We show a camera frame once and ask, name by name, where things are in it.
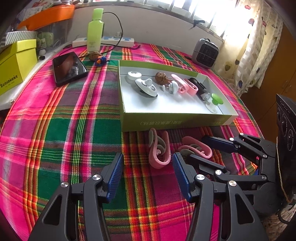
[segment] orange lid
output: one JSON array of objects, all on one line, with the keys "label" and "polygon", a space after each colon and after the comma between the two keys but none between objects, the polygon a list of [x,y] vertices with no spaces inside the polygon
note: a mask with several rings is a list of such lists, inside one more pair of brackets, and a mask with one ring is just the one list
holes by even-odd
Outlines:
[{"label": "orange lid", "polygon": [[74,15],[74,9],[74,5],[50,7],[22,21],[17,29],[26,26],[29,31],[35,31],[52,23],[71,19]]}]

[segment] smartphone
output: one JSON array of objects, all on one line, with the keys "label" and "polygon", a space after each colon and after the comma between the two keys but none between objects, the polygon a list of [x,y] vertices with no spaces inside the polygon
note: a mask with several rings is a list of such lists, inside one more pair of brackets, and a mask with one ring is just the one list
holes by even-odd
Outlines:
[{"label": "smartphone", "polygon": [[57,87],[87,76],[88,72],[75,52],[58,56],[52,60]]}]

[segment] gray portable heater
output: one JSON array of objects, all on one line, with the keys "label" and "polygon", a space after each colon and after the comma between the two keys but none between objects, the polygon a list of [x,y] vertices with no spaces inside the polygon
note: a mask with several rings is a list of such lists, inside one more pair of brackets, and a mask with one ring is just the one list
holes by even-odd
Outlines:
[{"label": "gray portable heater", "polygon": [[192,62],[206,69],[211,68],[219,54],[219,48],[209,39],[200,39],[193,50]]}]

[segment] plaid tablecloth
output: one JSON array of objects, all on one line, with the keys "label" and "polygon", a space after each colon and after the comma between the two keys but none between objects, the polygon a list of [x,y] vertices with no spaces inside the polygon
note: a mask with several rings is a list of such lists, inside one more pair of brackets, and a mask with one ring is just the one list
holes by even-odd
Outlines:
[{"label": "plaid tablecloth", "polygon": [[[80,56],[86,48],[75,48]],[[137,60],[176,66],[208,75],[236,109],[229,126],[168,130],[171,152],[183,136],[230,138],[239,132],[261,136],[242,101],[211,70],[185,54],[155,45],[137,50],[116,48],[103,67],[83,58],[86,78],[57,88],[49,61],[27,84],[11,108],[0,136],[0,209],[22,240],[28,236],[49,198],[62,181],[85,182],[109,164],[116,152],[125,166],[116,197],[105,205],[112,241],[185,240],[194,208],[182,197],[172,164],[157,170],[148,163],[148,132],[120,129],[118,60]],[[238,154],[213,150],[212,161],[232,173],[253,174],[255,166]],[[219,207],[214,207],[212,238],[218,234]],[[84,238],[82,208],[79,235]]]}]

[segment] walnut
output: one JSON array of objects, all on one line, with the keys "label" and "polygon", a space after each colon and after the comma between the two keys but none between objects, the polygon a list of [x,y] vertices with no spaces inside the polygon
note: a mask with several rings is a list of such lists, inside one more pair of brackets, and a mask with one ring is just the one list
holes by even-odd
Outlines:
[{"label": "walnut", "polygon": [[89,53],[89,60],[96,61],[98,59],[98,57],[100,57],[100,56],[102,56],[102,55],[98,51],[90,52]]},{"label": "walnut", "polygon": [[161,73],[161,72],[158,72],[155,75],[155,80],[156,80],[156,83],[159,85],[166,85],[169,81],[165,73]]}]

